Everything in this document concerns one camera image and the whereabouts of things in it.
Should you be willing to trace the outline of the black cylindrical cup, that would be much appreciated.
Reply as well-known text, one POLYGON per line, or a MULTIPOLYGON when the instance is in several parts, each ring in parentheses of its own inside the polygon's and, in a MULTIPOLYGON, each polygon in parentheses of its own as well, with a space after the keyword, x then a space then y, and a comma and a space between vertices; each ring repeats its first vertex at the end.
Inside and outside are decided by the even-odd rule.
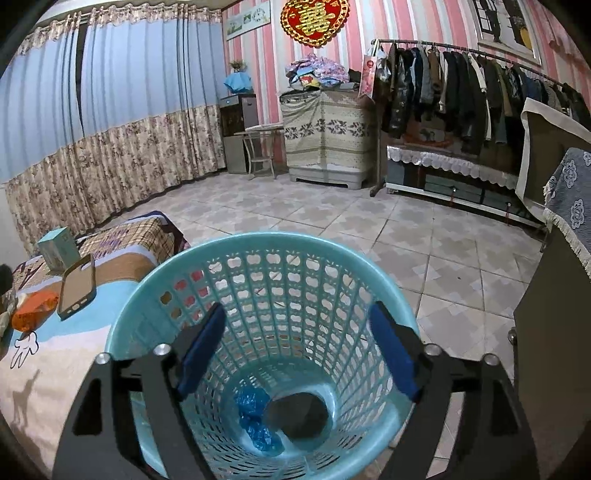
POLYGON ((267 404, 263 423, 271 431, 281 431, 290 440, 317 438, 329 423, 329 410, 320 397, 298 392, 274 398, 267 404))

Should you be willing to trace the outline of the clothes rack with garments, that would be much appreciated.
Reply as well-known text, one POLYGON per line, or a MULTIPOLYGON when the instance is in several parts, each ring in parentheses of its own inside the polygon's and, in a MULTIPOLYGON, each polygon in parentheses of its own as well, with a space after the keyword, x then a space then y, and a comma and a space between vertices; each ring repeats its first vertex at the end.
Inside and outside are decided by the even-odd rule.
POLYGON ((394 42, 388 52, 374 44, 363 58, 360 94, 384 106, 389 146, 440 152, 518 177, 528 100, 560 117, 590 127, 590 111, 568 84, 545 82, 493 56, 433 44, 394 42))

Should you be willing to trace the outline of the light blue tissue box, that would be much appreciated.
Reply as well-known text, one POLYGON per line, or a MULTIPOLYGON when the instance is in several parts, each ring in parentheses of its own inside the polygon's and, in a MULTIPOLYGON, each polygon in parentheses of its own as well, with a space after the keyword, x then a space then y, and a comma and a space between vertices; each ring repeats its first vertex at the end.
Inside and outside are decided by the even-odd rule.
POLYGON ((63 273, 80 259, 75 239, 67 227, 46 233, 36 246, 51 272, 63 273))

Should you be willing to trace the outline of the pile of folded clothes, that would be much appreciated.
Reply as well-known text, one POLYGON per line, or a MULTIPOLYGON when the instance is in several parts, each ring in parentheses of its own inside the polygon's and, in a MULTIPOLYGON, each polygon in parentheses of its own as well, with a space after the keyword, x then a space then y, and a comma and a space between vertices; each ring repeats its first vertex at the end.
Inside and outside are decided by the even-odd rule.
POLYGON ((295 90, 346 89, 358 86, 361 74, 327 57, 308 54, 284 68, 287 86, 295 90))

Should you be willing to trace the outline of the blue plastic bag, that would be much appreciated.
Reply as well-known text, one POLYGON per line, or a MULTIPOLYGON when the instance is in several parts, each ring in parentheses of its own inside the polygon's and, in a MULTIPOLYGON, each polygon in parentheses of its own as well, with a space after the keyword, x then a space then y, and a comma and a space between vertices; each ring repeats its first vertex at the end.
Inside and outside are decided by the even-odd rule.
POLYGON ((239 425, 245 431, 256 450, 267 456, 283 453, 280 436, 270 429, 264 419, 266 407, 270 405, 270 395, 263 388, 243 386, 233 396, 238 408, 239 425))

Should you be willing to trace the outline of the grey water dispenser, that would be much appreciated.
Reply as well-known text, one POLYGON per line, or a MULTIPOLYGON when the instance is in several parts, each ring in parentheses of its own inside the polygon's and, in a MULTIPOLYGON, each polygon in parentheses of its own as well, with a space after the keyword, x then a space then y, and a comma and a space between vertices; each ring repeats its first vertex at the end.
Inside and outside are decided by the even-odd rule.
POLYGON ((219 113, 226 169, 230 174, 245 174, 249 167, 242 133, 259 124, 256 95, 235 94, 221 98, 219 113))

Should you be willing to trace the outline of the landscape wall picture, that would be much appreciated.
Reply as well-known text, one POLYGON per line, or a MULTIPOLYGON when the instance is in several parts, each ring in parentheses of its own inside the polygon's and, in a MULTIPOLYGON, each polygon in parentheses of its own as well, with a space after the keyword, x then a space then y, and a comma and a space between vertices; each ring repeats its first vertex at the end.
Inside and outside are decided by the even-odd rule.
POLYGON ((228 17, 224 21, 225 39, 231 40, 249 31, 270 24, 270 1, 257 4, 249 10, 228 17))

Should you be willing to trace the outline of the brown phone case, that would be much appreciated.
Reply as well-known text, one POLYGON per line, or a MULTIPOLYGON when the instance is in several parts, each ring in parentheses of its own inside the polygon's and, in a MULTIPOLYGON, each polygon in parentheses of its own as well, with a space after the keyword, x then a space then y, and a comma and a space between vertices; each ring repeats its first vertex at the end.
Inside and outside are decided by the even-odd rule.
POLYGON ((56 313, 64 321, 85 308, 95 296, 95 260, 87 254, 64 272, 56 313))

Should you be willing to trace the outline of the orange plastic bag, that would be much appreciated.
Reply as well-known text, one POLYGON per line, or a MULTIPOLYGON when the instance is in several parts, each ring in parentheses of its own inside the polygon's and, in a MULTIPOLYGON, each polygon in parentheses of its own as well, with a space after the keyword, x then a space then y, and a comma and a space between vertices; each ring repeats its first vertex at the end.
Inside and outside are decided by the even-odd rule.
POLYGON ((23 333, 36 330, 56 309, 58 302, 58 294, 51 290, 28 295, 12 316, 13 329, 23 333))

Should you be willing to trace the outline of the framed black white poster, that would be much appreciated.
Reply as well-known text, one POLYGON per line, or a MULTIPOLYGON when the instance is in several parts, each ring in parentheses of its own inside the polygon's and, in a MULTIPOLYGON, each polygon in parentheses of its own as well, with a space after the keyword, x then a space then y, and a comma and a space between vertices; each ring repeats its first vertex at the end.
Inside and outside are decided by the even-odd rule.
POLYGON ((470 0, 478 45, 541 66, 541 54, 522 1, 470 0))

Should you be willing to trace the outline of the colourful cartoon table blanket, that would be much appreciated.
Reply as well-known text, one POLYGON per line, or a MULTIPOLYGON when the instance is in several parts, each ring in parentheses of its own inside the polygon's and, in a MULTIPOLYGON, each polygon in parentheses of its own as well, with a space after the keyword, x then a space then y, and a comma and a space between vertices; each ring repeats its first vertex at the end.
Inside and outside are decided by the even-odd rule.
POLYGON ((161 212, 128 219, 78 240, 95 262, 96 296, 66 320, 52 313, 30 335, 8 331, 1 343, 1 414, 40 473, 51 474, 76 392, 110 327, 137 284, 186 246, 161 212))

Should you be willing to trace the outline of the light blue plastic basket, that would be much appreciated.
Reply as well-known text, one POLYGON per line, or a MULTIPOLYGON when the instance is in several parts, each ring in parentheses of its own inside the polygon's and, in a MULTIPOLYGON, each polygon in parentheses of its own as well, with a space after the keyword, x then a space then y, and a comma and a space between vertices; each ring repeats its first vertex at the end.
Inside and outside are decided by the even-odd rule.
POLYGON ((367 257, 304 234, 240 234, 192 247, 149 273, 105 348, 118 360, 142 356, 221 304, 221 343, 182 404, 213 474, 349 479, 388 447, 411 410, 370 331, 376 302, 401 324, 416 326, 399 287, 367 257), (317 439, 288 440, 279 455, 267 455, 239 423, 235 395, 245 387, 273 397, 317 394, 328 424, 317 439))

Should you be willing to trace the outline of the red heart wall decoration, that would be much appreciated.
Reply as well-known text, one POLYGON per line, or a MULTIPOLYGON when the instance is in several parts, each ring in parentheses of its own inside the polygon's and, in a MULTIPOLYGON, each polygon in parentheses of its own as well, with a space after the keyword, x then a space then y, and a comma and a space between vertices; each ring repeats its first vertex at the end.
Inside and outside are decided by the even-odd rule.
POLYGON ((287 1, 280 11, 280 26, 291 39, 322 48, 341 31, 350 11, 346 0, 287 1))

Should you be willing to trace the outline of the blue floral curtain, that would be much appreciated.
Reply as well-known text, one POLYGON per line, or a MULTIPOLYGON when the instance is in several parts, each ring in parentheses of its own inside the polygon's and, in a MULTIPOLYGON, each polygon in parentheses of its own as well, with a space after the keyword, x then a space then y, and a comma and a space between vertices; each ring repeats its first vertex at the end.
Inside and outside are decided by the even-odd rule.
POLYGON ((24 37, 1 77, 1 184, 26 251, 225 167, 221 20, 112 4, 24 37))

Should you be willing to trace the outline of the cloth covered cabinet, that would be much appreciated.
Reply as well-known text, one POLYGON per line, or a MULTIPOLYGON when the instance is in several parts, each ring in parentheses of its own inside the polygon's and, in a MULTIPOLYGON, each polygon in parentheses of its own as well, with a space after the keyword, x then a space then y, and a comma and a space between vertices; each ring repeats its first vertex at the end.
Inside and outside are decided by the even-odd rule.
POLYGON ((280 111, 290 179, 363 187, 377 162, 372 101, 348 90, 293 91, 280 96, 280 111))

